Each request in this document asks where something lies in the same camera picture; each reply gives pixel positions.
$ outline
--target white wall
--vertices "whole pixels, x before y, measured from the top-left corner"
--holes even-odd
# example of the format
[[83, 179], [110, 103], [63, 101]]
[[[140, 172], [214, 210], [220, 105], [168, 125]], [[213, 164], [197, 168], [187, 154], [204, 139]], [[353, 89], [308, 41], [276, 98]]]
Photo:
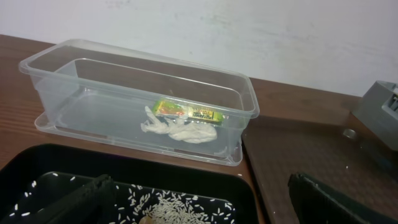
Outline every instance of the white wall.
[[363, 95], [398, 83], [397, 0], [0, 0], [0, 34], [81, 38]]

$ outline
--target black object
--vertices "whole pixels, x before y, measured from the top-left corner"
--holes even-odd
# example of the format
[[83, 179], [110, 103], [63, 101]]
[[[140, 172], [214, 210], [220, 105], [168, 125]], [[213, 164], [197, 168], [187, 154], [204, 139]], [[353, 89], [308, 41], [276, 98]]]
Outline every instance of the black object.
[[307, 174], [292, 174], [288, 186], [300, 224], [398, 224]]
[[[13, 212], [15, 203], [21, 199], [24, 202], [18, 202], [19, 210], [15, 212], [15, 218], [20, 218], [26, 209], [32, 214], [38, 214], [41, 208], [46, 210], [54, 201], [86, 185], [101, 174], [108, 174], [115, 180], [119, 189], [116, 191], [115, 203], [118, 207], [126, 208], [121, 211], [117, 210], [118, 207], [114, 208], [116, 212], [111, 214], [113, 217], [124, 211], [127, 214], [128, 209], [134, 208], [129, 206], [128, 188], [132, 188], [130, 184], [139, 184], [145, 187], [136, 191], [137, 198], [151, 192], [162, 193], [159, 189], [185, 192], [186, 197], [199, 196], [198, 202], [206, 209], [226, 209], [224, 203], [231, 202], [235, 208], [231, 211], [231, 218], [233, 217], [235, 223], [258, 223], [251, 188], [238, 177], [54, 144], [26, 149], [0, 170], [0, 217], [11, 218], [9, 214]], [[30, 185], [34, 180], [37, 186], [32, 188]], [[24, 196], [27, 189], [33, 193], [28, 197], [29, 200]], [[138, 223], [141, 217], [135, 218]]]
[[[18, 224], [108, 224], [112, 220], [115, 187], [108, 175], [101, 175], [74, 192], [57, 200], [30, 217], [21, 218]], [[5, 217], [0, 223], [10, 223]]]

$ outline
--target container rim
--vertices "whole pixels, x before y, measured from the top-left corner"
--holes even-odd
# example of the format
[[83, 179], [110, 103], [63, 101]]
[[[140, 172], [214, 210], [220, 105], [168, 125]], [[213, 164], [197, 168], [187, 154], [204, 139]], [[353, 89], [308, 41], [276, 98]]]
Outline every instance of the container rim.
[[[114, 47], [114, 48], [123, 49], [123, 50], [135, 51], [137, 53], [145, 54], [145, 55], [148, 55], [148, 56], [151, 56], [151, 57], [160, 57], [160, 59], [163, 59], [163, 60], [171, 60], [171, 61], [176, 60], [178, 62], [195, 65], [196, 68], [203, 68], [203, 69], [207, 69], [207, 70], [227, 73], [228, 75], [236, 75], [236, 76], [242, 77], [242, 78], [245, 79], [246, 84], [248, 85], [248, 88], [249, 88], [249, 91], [250, 91], [250, 94], [251, 94], [253, 109], [249, 110], [249, 111], [237, 110], [237, 109], [233, 109], [233, 108], [227, 108], [227, 107], [224, 107], [224, 106], [212, 105], [212, 104], [208, 104], [208, 103], [202, 103], [202, 102], [199, 102], [199, 101], [187, 100], [187, 99], [174, 97], [174, 96], [164, 97], [164, 95], [161, 95], [159, 93], [153, 93], [153, 92], [145, 91], [145, 90], [138, 90], [138, 89], [135, 89], [135, 88], [129, 88], [129, 87], [125, 87], [125, 86], [119, 86], [119, 85], [115, 85], [115, 84], [104, 83], [104, 82], [99, 82], [99, 81], [95, 81], [95, 80], [89, 80], [89, 79], [80, 78], [80, 77], [71, 77], [71, 76], [68, 76], [68, 75], [64, 75], [62, 73], [50, 72], [50, 71], [46, 71], [46, 70], [42, 70], [42, 69], [38, 69], [38, 68], [33, 68], [33, 67], [29, 66], [29, 64], [31, 62], [33, 62], [34, 60], [38, 59], [39, 57], [41, 57], [41, 56], [43, 56], [43, 55], [45, 55], [45, 54], [57, 49], [57, 48], [60, 48], [60, 47], [66, 46], [66, 45], [70, 45], [70, 44], [72, 44], [74, 42], [81, 42], [81, 41], [91, 42], [91, 43], [94, 43], [94, 44], [107, 45], [109, 47]], [[89, 58], [77, 58], [77, 59], [91, 60]], [[171, 100], [176, 100], [176, 101], [180, 101], [180, 102], [183, 102], [183, 103], [191, 103], [191, 104], [194, 104], [194, 105], [204, 106], [204, 107], [208, 107], [208, 108], [214, 108], [216, 110], [223, 111], [223, 113], [225, 113], [225, 114], [229, 114], [229, 115], [232, 115], [232, 116], [239, 116], [239, 117], [243, 117], [243, 118], [251, 118], [251, 119], [257, 118], [259, 116], [259, 112], [260, 112], [259, 111], [259, 105], [258, 105], [258, 102], [257, 102], [256, 93], [254, 92], [254, 89], [253, 89], [253, 86], [252, 86], [252, 83], [251, 83], [249, 77], [247, 77], [246, 75], [243, 75], [241, 73], [236, 73], [236, 72], [231, 72], [231, 71], [219, 69], [219, 68], [210, 67], [210, 66], [207, 66], [207, 65], [201, 65], [201, 64], [198, 64], [198, 63], [192, 63], [192, 62], [188, 62], [188, 61], [184, 61], [184, 60], [169, 58], [169, 57], [165, 57], [165, 56], [161, 56], [161, 55], [154, 55], [154, 54], [141, 52], [141, 51], [137, 51], [137, 50], [131, 50], [131, 49], [126, 49], [126, 48], [122, 48], [122, 47], [116, 47], [116, 46], [112, 46], [112, 45], [108, 45], [108, 44], [102, 44], [102, 43], [98, 43], [98, 42], [93, 42], [93, 41], [90, 41], [90, 40], [70, 39], [70, 40], [66, 40], [66, 41], [64, 41], [62, 43], [56, 44], [56, 45], [54, 45], [54, 46], [52, 46], [50, 48], [47, 48], [47, 49], [45, 49], [45, 50], [43, 50], [43, 51], [41, 51], [41, 52], [39, 52], [37, 54], [34, 54], [34, 55], [22, 60], [19, 63], [19, 71], [22, 72], [22, 73], [25, 73], [25, 74], [28, 74], [28, 75], [37, 76], [37, 77], [42, 77], [43, 75], [39, 75], [39, 74], [43, 73], [43, 74], [46, 74], [46, 75], [53, 76], [54, 78], [61, 78], [62, 80], [65, 80], [67, 82], [72, 82], [72, 81], [76, 82], [76, 80], [78, 80], [78, 81], [81, 82], [81, 84], [86, 85], [86, 86], [90, 86], [90, 84], [94, 84], [95, 83], [95, 84], [101, 85], [103, 87], [108, 87], [108, 88], [98, 88], [96, 86], [96, 88], [102, 89], [102, 90], [106, 90], [106, 91], [112, 91], [112, 92], [116, 92], [116, 91], [110, 90], [109, 88], [117, 87], [117, 88], [122, 88], [124, 90], [132, 90], [133, 89], [134, 91], [139, 91], [141, 93], [145, 93], [147, 95], [156, 96], [158, 98], [169, 98]]]

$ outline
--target white tissue paper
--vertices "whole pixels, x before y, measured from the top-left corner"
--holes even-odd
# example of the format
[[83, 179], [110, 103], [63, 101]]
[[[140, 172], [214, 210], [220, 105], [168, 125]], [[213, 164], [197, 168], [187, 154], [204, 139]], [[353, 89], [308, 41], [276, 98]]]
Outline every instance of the white tissue paper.
[[150, 131], [156, 134], [169, 134], [172, 139], [195, 144], [217, 139], [217, 131], [210, 124], [194, 122], [185, 124], [184, 119], [181, 118], [177, 118], [175, 122], [165, 118], [166, 124], [160, 122], [148, 106], [145, 106], [145, 112], [149, 119], [141, 124], [141, 129], [145, 133]]

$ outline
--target plastic tub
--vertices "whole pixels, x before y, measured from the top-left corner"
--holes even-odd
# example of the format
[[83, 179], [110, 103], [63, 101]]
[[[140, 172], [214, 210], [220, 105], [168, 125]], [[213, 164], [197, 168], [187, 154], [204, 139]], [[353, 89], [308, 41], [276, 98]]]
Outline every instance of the plastic tub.
[[[245, 75], [87, 40], [53, 46], [19, 68], [45, 108], [37, 129], [73, 138], [236, 166], [241, 133], [259, 114]], [[215, 128], [216, 139], [195, 144], [144, 132], [145, 107], [159, 100], [222, 113], [221, 123], [203, 123]]]

